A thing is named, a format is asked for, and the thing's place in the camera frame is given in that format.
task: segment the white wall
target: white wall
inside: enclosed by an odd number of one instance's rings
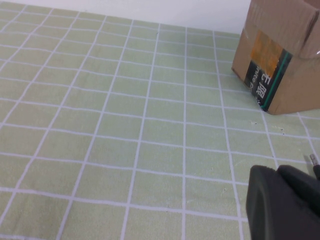
[[[250,0],[5,0],[149,22],[240,33]]]

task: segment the floor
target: floor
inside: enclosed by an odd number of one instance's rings
[[[262,112],[238,40],[0,3],[0,239],[249,240],[250,167],[311,173],[320,111]]]

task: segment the label on box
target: label on box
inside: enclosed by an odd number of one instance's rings
[[[278,43],[258,32],[244,83],[264,111],[268,111],[291,58]]]

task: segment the orange sticker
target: orange sticker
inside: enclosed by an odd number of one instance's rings
[[[252,61],[272,77],[283,48],[262,31],[258,31],[251,52]]]

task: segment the black label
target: black label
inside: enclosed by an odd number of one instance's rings
[[[253,61],[250,62],[244,83],[250,88],[252,95],[255,96],[258,104],[264,111],[268,111],[291,58],[292,54],[286,50],[282,50],[272,76],[268,76],[264,70]]]

